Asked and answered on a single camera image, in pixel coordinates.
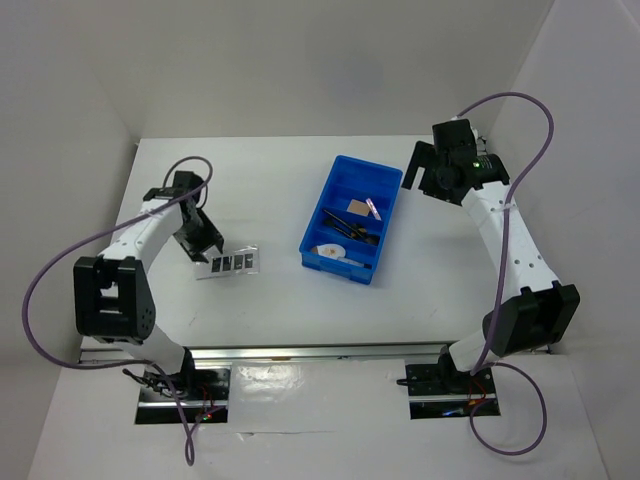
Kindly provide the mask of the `hair pin card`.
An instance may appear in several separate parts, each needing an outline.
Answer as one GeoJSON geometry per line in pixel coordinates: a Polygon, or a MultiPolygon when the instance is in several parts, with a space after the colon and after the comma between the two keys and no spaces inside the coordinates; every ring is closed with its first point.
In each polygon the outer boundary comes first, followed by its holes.
{"type": "Polygon", "coordinates": [[[225,249],[220,253],[215,247],[204,253],[205,262],[194,267],[196,280],[253,275],[260,272],[260,249],[247,245],[225,249]]]}

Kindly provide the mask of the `pink square makeup sponge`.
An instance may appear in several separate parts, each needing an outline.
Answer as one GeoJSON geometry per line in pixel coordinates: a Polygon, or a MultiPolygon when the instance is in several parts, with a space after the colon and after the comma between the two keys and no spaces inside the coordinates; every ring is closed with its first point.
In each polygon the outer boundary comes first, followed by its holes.
{"type": "Polygon", "coordinates": [[[377,210],[373,200],[371,198],[367,198],[365,202],[366,202],[371,214],[373,215],[373,217],[378,221],[382,221],[382,217],[381,217],[379,211],[377,210]]]}

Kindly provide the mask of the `beige square makeup sponge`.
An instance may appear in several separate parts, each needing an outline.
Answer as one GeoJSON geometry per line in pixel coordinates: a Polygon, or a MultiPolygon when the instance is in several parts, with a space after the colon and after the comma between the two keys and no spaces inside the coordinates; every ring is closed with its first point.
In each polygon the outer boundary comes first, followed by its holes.
{"type": "Polygon", "coordinates": [[[349,202],[347,211],[363,217],[368,217],[371,214],[371,209],[369,205],[366,202],[363,202],[357,199],[352,199],[349,202]]]}

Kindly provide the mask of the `black fan makeup brush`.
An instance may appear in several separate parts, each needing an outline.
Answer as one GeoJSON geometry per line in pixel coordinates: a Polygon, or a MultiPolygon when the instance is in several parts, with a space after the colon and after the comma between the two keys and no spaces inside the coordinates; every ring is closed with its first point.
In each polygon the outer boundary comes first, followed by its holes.
{"type": "Polygon", "coordinates": [[[349,228],[348,229],[351,239],[366,243],[368,245],[378,246],[380,237],[376,234],[369,233],[365,228],[349,228]]]}

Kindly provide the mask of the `thin black makeup brush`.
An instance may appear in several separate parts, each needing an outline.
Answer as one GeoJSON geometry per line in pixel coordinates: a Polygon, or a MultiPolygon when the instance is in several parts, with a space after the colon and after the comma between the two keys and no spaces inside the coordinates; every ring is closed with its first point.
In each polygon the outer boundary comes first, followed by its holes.
{"type": "Polygon", "coordinates": [[[351,230],[351,227],[342,219],[334,215],[329,211],[325,211],[325,218],[323,219],[323,223],[327,226],[338,227],[341,229],[351,230]]]}

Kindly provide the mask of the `white oval makeup sponge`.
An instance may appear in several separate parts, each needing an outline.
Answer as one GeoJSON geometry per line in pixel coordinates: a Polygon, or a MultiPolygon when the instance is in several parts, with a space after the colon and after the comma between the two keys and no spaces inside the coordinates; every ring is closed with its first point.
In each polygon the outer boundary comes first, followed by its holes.
{"type": "Polygon", "coordinates": [[[339,260],[346,257],[346,250],[343,246],[335,243],[326,243],[311,248],[311,252],[322,257],[339,260]]]}

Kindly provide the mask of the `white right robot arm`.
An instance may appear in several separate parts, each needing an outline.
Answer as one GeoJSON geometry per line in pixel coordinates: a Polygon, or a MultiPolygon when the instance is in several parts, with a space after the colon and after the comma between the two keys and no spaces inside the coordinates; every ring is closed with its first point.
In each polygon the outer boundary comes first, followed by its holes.
{"type": "Polygon", "coordinates": [[[416,143],[402,186],[460,206],[476,225],[498,273],[500,304],[480,329],[441,350],[436,379],[460,391],[477,363],[493,363],[558,343],[580,303],[543,259],[514,198],[510,177],[495,154],[481,154],[470,122],[452,119],[416,143]]]}

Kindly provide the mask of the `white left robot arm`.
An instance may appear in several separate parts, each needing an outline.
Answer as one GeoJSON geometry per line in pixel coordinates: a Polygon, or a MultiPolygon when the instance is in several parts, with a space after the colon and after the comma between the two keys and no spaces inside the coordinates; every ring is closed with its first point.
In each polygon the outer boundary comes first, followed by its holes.
{"type": "Polygon", "coordinates": [[[193,394],[198,376],[190,350],[157,326],[147,274],[171,238],[193,263],[204,263],[211,249],[223,251],[224,237],[198,206],[204,187],[199,175],[176,172],[171,185],[152,188],[143,197],[141,221],[73,267],[78,333],[159,366],[163,389],[176,399],[193,394]]]}

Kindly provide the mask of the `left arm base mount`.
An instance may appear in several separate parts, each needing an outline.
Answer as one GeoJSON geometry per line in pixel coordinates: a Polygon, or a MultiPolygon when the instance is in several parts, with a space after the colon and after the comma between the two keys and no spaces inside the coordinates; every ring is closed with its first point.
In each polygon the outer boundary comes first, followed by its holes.
{"type": "MultiPolygon", "coordinates": [[[[157,373],[145,371],[142,375],[136,375],[128,369],[124,369],[123,373],[140,386],[135,416],[137,425],[167,425],[181,422],[169,387],[157,373]]],[[[229,414],[230,384],[230,368],[195,370],[189,387],[176,381],[174,385],[187,422],[226,423],[229,414]]]]}

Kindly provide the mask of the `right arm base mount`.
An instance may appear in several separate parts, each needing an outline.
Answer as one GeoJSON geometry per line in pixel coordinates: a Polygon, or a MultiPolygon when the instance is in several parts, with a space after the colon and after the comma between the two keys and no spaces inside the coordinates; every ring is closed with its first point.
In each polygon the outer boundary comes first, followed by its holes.
{"type": "Polygon", "coordinates": [[[501,415],[490,369],[449,375],[436,364],[407,364],[395,383],[406,389],[412,420],[465,418],[475,407],[478,416],[501,415]]]}

